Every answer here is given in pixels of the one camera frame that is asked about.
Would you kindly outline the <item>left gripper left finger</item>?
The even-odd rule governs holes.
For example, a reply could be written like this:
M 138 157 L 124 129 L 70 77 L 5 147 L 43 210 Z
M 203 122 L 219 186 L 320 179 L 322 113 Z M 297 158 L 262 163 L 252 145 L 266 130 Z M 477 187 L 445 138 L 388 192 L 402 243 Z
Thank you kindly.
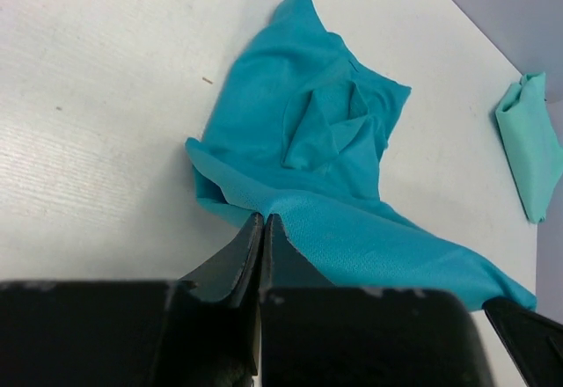
M 237 235 L 180 280 L 203 303 L 237 308 L 244 301 L 260 262 L 264 217 L 251 214 Z

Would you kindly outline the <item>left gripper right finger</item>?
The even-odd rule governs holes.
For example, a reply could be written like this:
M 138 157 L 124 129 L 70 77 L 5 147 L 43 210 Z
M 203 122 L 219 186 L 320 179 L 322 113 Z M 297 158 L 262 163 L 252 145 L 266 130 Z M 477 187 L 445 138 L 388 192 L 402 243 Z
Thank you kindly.
M 261 289 L 332 288 L 334 286 L 290 242 L 282 218 L 267 218 L 263 235 Z

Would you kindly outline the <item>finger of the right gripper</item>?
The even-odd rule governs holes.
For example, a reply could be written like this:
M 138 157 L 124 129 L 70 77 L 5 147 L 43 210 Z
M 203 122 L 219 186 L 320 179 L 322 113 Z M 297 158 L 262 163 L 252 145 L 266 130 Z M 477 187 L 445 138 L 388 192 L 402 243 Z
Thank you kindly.
M 562 324 L 503 297 L 483 310 L 527 385 L 563 387 Z

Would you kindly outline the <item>teal t-shirt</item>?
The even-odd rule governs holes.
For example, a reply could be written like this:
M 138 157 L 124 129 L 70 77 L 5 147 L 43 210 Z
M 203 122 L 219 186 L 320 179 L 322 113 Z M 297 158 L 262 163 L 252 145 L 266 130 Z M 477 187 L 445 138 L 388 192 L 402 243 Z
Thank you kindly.
M 440 288 L 469 310 L 537 298 L 482 255 L 397 213 L 380 162 L 410 88 L 361 64 L 312 0 L 282 0 L 232 64 L 201 139 L 189 138 L 197 201 L 239 226 L 278 215 L 338 286 Z

